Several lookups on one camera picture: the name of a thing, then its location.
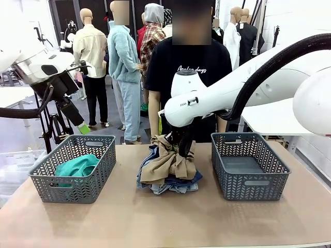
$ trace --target person's hand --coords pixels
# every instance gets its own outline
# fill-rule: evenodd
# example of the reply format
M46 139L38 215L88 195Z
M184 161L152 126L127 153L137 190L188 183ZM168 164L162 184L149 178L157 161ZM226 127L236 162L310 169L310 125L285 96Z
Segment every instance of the person's hand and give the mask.
M106 61L103 61L103 62L102 62L102 67L103 67L104 69L107 68L107 62L106 62Z
M143 71L143 65L136 64L137 70Z

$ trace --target white table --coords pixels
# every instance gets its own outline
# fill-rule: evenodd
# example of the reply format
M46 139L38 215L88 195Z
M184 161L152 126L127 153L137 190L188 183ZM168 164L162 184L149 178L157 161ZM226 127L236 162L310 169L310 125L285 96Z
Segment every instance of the white table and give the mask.
M270 104L246 107L240 119L238 132L245 122L253 132L261 135L290 136L288 151L295 153L300 136L312 135L297 121L293 113L293 98Z
M0 107L12 108L19 106L24 109L24 104L32 104L32 102L24 101L25 98L34 95L34 91L28 86L15 86L15 87L0 87ZM29 127L28 120L23 120L24 125Z

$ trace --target table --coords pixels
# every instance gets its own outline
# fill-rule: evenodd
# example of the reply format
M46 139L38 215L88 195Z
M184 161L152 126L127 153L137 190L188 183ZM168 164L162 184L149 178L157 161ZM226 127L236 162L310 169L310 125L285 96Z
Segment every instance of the table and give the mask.
M278 202L221 196L211 144L197 144L199 190L154 195L136 189L148 145L116 146L117 164L92 205L44 204L29 179L0 210L0 247L230 247L331 244L331 193L280 144L292 170Z
M0 107L10 109L18 105L23 110L24 104L32 104L24 99L33 95L34 91L28 86L0 87ZM23 121L26 127L30 126L28 120Z
M297 121L293 113L293 98L270 104L246 107L240 118L238 132L245 122L253 132L261 135L290 136L288 150L295 153L300 136L313 135Z

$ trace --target beige cloth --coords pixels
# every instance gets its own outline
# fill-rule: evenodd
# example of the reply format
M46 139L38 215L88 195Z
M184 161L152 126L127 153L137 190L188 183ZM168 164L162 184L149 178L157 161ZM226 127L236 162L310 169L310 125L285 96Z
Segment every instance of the beige cloth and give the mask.
M194 164L195 141L193 141L187 158L178 153L178 148L170 145L164 135L154 136L152 144L159 147L160 157L149 162L141 172L141 182L146 184L164 184L169 174L177 178L192 180L197 173Z
M92 24L86 24L84 28L77 31L73 39L72 48L75 63L79 63L79 60L89 62L95 67L96 78L105 76L106 69L102 62L106 54L106 47L107 38L104 33Z

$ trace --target gray basket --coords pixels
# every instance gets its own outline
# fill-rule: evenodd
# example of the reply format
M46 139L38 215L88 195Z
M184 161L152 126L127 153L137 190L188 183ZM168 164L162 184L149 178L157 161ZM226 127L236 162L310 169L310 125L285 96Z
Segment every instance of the gray basket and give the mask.
M56 167L79 156L94 154L100 159L87 177L57 177ZM116 164L115 137L110 135L71 135L30 172L45 203L91 204L98 198ZM62 188L59 185L70 185Z
M212 134L212 163L226 200L279 200L290 169L256 133Z

